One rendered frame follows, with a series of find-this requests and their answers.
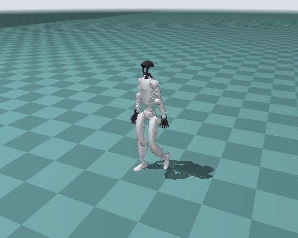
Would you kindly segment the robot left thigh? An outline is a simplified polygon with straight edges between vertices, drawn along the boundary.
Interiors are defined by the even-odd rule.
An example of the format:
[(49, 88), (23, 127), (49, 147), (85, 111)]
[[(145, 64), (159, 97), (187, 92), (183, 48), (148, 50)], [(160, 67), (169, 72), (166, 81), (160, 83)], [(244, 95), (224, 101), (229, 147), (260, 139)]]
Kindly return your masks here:
[(152, 115), (152, 118), (149, 120), (149, 127), (148, 127), (148, 138), (149, 138), (149, 148), (150, 150), (154, 151), (154, 147), (156, 143), (156, 137), (158, 133), (157, 125), (161, 123), (161, 118), (157, 115)]

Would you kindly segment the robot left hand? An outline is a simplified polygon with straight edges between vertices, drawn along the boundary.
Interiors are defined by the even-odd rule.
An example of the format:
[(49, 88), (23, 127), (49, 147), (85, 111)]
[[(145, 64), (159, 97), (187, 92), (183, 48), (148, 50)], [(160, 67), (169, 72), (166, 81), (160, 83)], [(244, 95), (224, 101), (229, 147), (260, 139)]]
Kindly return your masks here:
[[(161, 117), (162, 117), (162, 115), (161, 115)], [(161, 121), (162, 128), (163, 128), (163, 126), (164, 126), (164, 128), (165, 128), (165, 127), (167, 128), (167, 126), (169, 127), (169, 125), (168, 125), (168, 121), (166, 120), (166, 119), (167, 119), (167, 116), (166, 116), (165, 119), (163, 119), (163, 118), (161, 118), (161, 119), (162, 119), (162, 121)], [(159, 126), (161, 126), (161, 124), (160, 124)]]

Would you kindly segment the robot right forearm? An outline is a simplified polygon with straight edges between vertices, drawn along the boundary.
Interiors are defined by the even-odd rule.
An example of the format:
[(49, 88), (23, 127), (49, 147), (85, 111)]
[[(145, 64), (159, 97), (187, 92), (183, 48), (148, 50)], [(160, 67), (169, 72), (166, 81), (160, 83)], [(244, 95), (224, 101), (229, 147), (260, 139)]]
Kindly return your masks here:
[(142, 102), (142, 99), (136, 99), (136, 112), (138, 113), (140, 111), (140, 108), (141, 108), (141, 102)]

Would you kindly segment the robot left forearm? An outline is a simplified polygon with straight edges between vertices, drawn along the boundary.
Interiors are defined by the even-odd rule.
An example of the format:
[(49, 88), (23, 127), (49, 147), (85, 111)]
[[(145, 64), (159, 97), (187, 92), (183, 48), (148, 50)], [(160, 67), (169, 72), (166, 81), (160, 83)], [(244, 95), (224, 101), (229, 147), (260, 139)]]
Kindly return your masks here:
[(166, 110), (165, 110), (165, 107), (164, 107), (164, 102), (163, 102), (162, 99), (159, 99), (159, 103), (160, 104), (158, 105), (158, 107), (161, 111), (162, 118), (165, 119), (166, 118)]

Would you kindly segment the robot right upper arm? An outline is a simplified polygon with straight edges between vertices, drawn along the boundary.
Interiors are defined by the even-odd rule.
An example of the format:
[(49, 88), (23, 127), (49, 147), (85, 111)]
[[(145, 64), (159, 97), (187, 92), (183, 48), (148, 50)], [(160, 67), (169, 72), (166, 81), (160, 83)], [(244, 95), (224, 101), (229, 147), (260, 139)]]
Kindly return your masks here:
[(140, 79), (141, 79), (141, 78), (138, 79), (138, 91), (139, 91), (139, 92), (136, 94), (136, 98), (137, 98), (137, 99), (140, 99), (140, 98), (141, 98)]

